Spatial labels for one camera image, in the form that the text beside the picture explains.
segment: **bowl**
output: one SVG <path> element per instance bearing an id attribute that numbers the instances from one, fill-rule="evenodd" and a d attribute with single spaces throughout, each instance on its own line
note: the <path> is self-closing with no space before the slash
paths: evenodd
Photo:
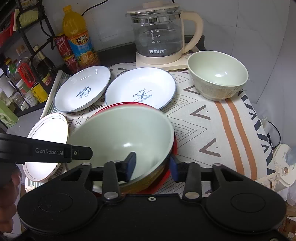
<path id="1" fill-rule="evenodd" d="M 108 106 L 87 120 L 70 134 L 69 144 L 89 146 L 90 160 L 72 160 L 68 169 L 90 162 L 102 167 L 108 161 L 123 161 L 136 153 L 136 167 L 131 180 L 121 183 L 121 190 L 140 191 L 139 184 L 155 176 L 164 168 L 174 142 L 174 130 L 161 112 L 141 103 L 120 103 Z M 102 182 L 94 182 L 101 187 Z"/>
<path id="2" fill-rule="evenodd" d="M 137 68 L 112 81 L 106 91 L 105 101 L 107 105 L 144 103 L 159 110 L 172 100 L 175 91 L 175 80 L 168 72 L 152 67 Z"/>
<path id="3" fill-rule="evenodd" d="M 92 66 L 77 72 L 58 90 L 55 107 L 61 112 L 77 112 L 91 106 L 104 93 L 110 76 L 105 66 Z"/>
<path id="4" fill-rule="evenodd" d="M 232 97 L 249 78 L 246 67 L 217 51 L 199 51 L 187 60 L 188 71 L 202 96 L 214 101 Z"/>

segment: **plate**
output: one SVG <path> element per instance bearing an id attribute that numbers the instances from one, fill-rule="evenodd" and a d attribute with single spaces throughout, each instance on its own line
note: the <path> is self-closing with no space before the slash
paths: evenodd
<path id="1" fill-rule="evenodd" d="M 77 112 L 91 106 L 104 93 L 110 80 L 105 66 L 92 66 L 71 76 L 58 90 L 55 107 L 61 112 Z"/>
<path id="2" fill-rule="evenodd" d="M 106 91 L 105 101 L 106 105 L 144 103 L 159 110 L 172 100 L 175 91 L 175 80 L 168 72 L 152 67 L 137 68 L 113 80 Z"/>
<path id="3" fill-rule="evenodd" d="M 65 144 L 68 136 L 69 126 L 66 118 L 60 113 L 52 113 L 37 122 L 28 138 Z M 26 162 L 23 169 L 31 181 L 40 182 L 54 174 L 59 166 L 60 163 L 57 162 Z"/>

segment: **finger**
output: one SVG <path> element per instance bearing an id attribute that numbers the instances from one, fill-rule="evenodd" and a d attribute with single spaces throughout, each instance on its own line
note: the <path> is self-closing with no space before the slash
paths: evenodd
<path id="1" fill-rule="evenodd" d="M 19 186 L 21 182 L 21 178 L 20 178 L 20 170 L 18 168 L 12 173 L 11 180 L 15 187 Z"/>
<path id="2" fill-rule="evenodd" d="M 0 232 L 2 233 L 11 233 L 13 229 L 13 220 L 10 219 L 6 223 L 0 223 Z"/>
<path id="3" fill-rule="evenodd" d="M 16 214 L 17 207 L 13 204 L 9 207 L 0 207 L 0 223 L 6 223 Z"/>
<path id="4" fill-rule="evenodd" d="M 10 181 L 7 185 L 0 188 L 0 207 L 8 207 L 15 203 L 18 196 L 18 187 Z"/>

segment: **white tile wall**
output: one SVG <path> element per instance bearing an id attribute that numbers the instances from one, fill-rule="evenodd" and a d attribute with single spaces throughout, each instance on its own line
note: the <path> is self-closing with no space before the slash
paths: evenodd
<path id="1" fill-rule="evenodd" d="M 109 0 L 84 15 L 94 48 L 105 49 L 134 40 L 126 11 L 149 0 Z M 45 11 L 56 33 L 62 30 L 62 8 L 74 11 L 98 4 L 98 0 L 44 0 Z M 205 47 L 239 59 L 248 69 L 251 81 L 247 94 L 256 103 L 275 65 L 286 25 L 290 0 L 175 0 L 184 10 L 196 11 L 204 20 Z M 185 34 L 193 34 L 194 24 L 185 21 Z M 41 43 L 46 37 L 34 28 L 32 37 Z M 56 50 L 46 50 L 58 64 Z"/>
<path id="2" fill-rule="evenodd" d="M 276 125 L 282 143 L 296 145 L 296 3 L 291 1 L 286 34 L 271 77 L 258 100 L 260 112 Z"/>

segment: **tablecloth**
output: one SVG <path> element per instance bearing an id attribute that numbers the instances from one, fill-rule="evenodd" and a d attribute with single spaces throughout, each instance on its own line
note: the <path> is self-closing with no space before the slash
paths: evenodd
<path id="1" fill-rule="evenodd" d="M 110 67 L 110 83 L 120 74 L 134 69 L 135 63 Z M 176 82 L 176 93 L 161 111 L 170 119 L 177 139 L 180 161 L 196 162 L 201 167 L 222 163 L 253 179 L 275 172 L 273 152 L 263 126 L 246 93 L 241 90 L 232 98 L 215 102 L 204 98 L 195 88 L 187 70 L 170 72 Z M 58 112 L 53 100 L 70 75 L 59 71 L 42 116 Z M 94 113 L 105 107 L 104 95 L 93 105 L 76 113 L 63 113 L 74 132 Z M 30 186 L 40 183 L 27 182 Z M 170 176 L 157 193 L 183 192 L 184 183 L 175 183 Z M 203 183 L 203 194 L 211 192 Z"/>

